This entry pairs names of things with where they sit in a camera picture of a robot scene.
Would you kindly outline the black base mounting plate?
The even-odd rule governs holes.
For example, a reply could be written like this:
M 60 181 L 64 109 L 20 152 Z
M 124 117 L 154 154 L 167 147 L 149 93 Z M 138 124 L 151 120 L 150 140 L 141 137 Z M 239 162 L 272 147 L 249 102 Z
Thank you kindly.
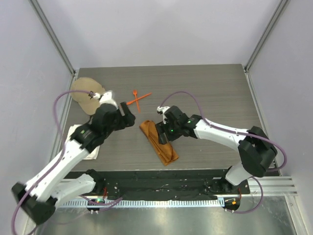
M 124 200 L 202 200 L 214 195 L 249 194 L 247 180 L 233 186 L 225 169 L 95 171 L 109 198 Z

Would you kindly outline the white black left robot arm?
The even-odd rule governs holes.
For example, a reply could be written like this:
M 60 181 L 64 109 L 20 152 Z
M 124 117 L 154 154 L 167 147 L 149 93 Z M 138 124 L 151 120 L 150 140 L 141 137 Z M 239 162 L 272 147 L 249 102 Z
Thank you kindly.
M 59 183 L 81 160 L 103 144 L 113 131 L 134 125 L 135 116 L 127 104 L 106 102 L 97 108 L 91 123 L 75 129 L 62 151 L 27 183 L 17 182 L 12 193 L 23 211 L 36 225 L 49 220 L 65 202 L 86 194 L 100 195 L 105 180 L 94 169 L 87 170 L 66 185 Z

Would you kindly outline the orange plastic fork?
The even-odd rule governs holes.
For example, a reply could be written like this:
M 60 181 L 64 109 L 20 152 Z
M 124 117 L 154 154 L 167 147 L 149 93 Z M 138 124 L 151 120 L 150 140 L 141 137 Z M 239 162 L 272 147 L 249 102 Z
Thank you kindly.
M 133 95 L 135 97 L 135 103 L 136 103 L 136 106 L 137 106 L 137 110 L 140 113 L 141 110 L 140 110 L 140 105 L 139 105 L 138 100 L 137 100 L 137 90 L 133 90 Z

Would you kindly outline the beige baseball cap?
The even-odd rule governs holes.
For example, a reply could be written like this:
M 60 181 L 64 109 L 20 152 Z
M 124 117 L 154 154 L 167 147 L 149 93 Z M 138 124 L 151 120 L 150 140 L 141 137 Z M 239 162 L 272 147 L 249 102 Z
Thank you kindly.
M 90 93 L 103 94 L 106 92 L 104 87 L 96 80 L 89 77 L 80 77 L 71 85 L 71 90 L 84 90 L 87 93 L 74 92 L 71 97 L 76 101 L 87 115 L 94 115 L 100 106 L 99 101 L 94 99 Z

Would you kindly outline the white folded towel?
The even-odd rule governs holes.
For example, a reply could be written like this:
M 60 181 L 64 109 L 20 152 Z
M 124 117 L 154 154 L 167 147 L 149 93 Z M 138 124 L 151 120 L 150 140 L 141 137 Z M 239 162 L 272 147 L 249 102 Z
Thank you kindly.
M 75 124 L 69 127 L 68 133 L 67 133 L 67 139 L 66 141 L 70 140 L 70 136 L 74 133 L 74 131 L 81 126 L 80 124 Z M 89 155 L 87 155 L 84 160 L 96 160 L 98 157 L 100 147 L 96 147 Z

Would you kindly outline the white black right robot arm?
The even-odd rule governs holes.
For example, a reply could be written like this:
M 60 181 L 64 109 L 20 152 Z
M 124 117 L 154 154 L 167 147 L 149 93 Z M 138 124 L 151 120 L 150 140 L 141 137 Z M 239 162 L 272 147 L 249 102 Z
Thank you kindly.
M 177 106 L 159 106 L 162 121 L 156 124 L 158 142 L 167 144 L 178 138 L 213 141 L 235 150 L 240 161 L 231 166 L 221 179 L 210 185 L 214 192 L 233 193 L 248 178 L 264 177 L 277 155 L 274 145 L 259 127 L 237 129 L 209 121 L 199 115 L 190 117 Z

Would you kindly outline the orange cloth napkin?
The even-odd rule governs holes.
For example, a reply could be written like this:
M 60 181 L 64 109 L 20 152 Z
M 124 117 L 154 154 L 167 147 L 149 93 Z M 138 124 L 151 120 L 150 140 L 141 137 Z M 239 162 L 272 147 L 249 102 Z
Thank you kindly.
M 164 166 L 167 166 L 170 163 L 179 159 L 178 154 L 170 143 L 163 145 L 158 142 L 157 130 L 153 121 L 143 121 L 140 124 L 139 128 L 148 139 L 149 143 L 153 147 L 154 151 L 156 152 L 157 156 Z

